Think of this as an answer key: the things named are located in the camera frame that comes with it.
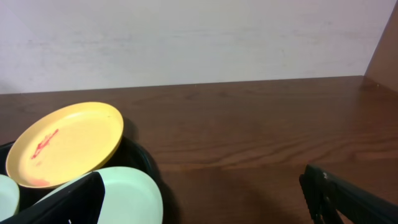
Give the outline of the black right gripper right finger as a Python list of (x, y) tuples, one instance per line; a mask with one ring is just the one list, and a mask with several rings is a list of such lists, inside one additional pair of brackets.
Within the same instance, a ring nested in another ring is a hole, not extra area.
[(314, 224), (397, 224), (397, 205), (311, 164), (299, 177)]

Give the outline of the light green plate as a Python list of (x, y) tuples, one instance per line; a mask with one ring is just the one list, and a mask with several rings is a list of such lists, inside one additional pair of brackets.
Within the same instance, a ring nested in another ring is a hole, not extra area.
[(101, 206), (82, 205), (72, 213), (62, 212), (66, 223), (161, 224), (164, 208), (155, 181), (132, 167), (97, 170), (104, 185)]
[(18, 213), (20, 199), (18, 185), (6, 175), (1, 175), (0, 197), (0, 219), (3, 221)]

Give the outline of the yellow plate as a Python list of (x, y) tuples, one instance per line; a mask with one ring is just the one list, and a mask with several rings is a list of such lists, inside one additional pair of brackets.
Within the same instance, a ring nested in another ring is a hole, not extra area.
[(6, 174), (23, 187), (56, 188), (107, 163), (123, 131), (121, 112), (107, 103), (63, 107), (17, 138), (6, 157)]

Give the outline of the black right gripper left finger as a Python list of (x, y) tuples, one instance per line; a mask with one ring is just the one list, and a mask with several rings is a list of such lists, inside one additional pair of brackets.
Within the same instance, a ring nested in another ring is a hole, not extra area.
[(92, 172), (1, 223), (96, 224), (104, 195), (105, 187), (101, 175)]

